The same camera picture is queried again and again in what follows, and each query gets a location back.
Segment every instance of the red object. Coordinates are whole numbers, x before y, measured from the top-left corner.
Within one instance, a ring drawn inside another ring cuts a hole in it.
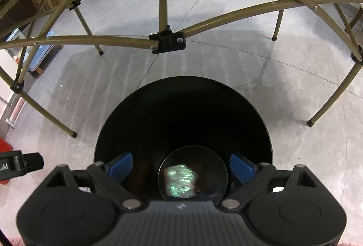
[[[9,144],[8,142],[6,142],[2,138],[0,138],[0,153],[10,152],[12,150],[13,150],[13,147],[11,146],[11,144]],[[9,182],[9,180],[6,179],[4,181],[0,181],[0,184],[7,184],[8,182]]]

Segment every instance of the gray tile floor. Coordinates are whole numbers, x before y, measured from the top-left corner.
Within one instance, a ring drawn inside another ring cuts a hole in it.
[[[181,29],[242,7],[272,0],[168,0],[169,23]],[[94,34],[157,32],[157,0],[84,0],[80,9]],[[331,5],[324,5],[338,19]],[[16,212],[55,165],[82,169],[92,163],[97,135],[124,97],[152,81],[196,75],[221,81],[243,94],[261,114],[271,136],[274,164],[306,164],[344,207],[342,242],[363,241],[363,72],[314,125],[305,125],[353,65],[349,49],[307,8],[287,10],[277,42],[277,12],[224,25],[188,39],[184,51],[159,56],[143,49],[66,45],[30,94],[76,130],[77,139],[26,105],[7,136],[14,149],[40,152],[45,167],[0,187],[0,228],[17,236]],[[36,24],[39,32],[45,19]],[[53,28],[58,35],[85,34],[73,11]],[[359,38],[362,29],[354,28]]]

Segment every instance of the crumpled plastic wrapper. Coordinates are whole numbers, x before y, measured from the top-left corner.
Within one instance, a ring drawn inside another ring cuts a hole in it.
[[[166,168],[164,171],[166,194],[176,198],[196,196],[195,182],[198,175],[184,164]]]

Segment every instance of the black cable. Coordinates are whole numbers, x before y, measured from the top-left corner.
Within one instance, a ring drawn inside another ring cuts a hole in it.
[[[3,245],[3,246],[13,246],[12,243],[10,243],[10,241],[8,240],[7,237],[5,237],[4,233],[1,231],[0,229],[0,243]]]

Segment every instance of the blue gripper pad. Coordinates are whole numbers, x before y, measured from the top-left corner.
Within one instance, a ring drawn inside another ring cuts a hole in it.
[[[258,166],[240,154],[231,155],[229,167],[241,184],[245,184],[258,172]]]
[[[131,153],[123,153],[105,165],[105,172],[119,184],[128,176],[134,166]]]

